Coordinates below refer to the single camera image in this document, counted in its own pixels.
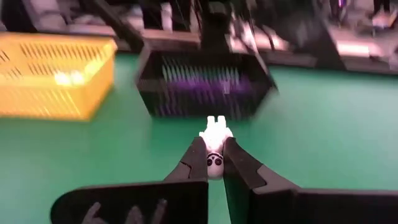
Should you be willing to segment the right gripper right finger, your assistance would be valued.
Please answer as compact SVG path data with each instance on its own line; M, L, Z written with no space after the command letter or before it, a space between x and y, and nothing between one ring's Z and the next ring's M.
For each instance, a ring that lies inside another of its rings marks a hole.
M224 143L224 187L231 224L291 224L299 188L246 152Z

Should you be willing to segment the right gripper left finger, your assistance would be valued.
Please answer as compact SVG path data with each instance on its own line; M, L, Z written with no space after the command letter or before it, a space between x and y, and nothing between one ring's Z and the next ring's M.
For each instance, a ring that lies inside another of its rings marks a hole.
M207 180L207 178L206 144L201 137L195 137L164 181Z

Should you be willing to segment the white skeleton figure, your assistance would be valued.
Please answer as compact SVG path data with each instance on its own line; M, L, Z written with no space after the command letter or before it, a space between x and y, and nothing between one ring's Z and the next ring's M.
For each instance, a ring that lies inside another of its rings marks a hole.
M222 179L224 172L223 147L228 138L233 137L226 125L225 116L208 116L204 131L199 132L206 146L206 164L209 179Z

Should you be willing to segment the black plastic mesh basket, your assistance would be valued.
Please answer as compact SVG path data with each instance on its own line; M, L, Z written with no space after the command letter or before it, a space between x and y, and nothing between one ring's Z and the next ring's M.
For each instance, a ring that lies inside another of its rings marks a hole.
M152 116L248 119L277 89L253 54L143 49L139 61L136 86Z

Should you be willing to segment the yellow plastic mesh basket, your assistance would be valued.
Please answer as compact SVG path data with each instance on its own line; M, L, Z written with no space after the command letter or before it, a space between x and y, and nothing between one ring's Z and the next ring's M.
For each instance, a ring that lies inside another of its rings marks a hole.
M117 49L110 37L0 33L0 117L89 121Z

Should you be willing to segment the wooden table board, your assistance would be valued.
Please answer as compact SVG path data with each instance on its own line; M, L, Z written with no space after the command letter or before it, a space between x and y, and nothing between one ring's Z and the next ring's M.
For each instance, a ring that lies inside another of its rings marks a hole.
M73 24L69 25L67 31L77 34L98 34L98 35L115 35L115 31L109 26L97 26L97 25L84 25L84 24ZM174 32L170 30L154 30L154 29L141 29L139 33L144 38L150 39L170 39L179 40L184 42L193 42L196 44L200 43L200 34L197 32ZM259 28L254 33L256 45L258 49L270 49L271 43L266 37L266 34ZM275 33L271 34L273 44L277 50L287 50L288 42L283 40ZM360 56L369 57L371 53L377 53L374 49L374 44L363 41L354 40L337 40L335 42L336 48L341 56Z

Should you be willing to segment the black metal table frame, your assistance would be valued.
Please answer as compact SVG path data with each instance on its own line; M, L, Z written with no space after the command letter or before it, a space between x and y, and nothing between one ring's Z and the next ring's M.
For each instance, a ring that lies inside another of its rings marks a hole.
M310 68L398 75L398 0L390 16L365 12L345 24L351 0L0 0L0 30L21 33L87 35L69 25L109 26L124 51L146 45L163 49L254 51L266 62ZM258 49L259 28L271 43ZM144 38L139 30L197 32L200 43ZM271 34L288 42L277 50ZM369 57L341 56L337 40L374 44Z

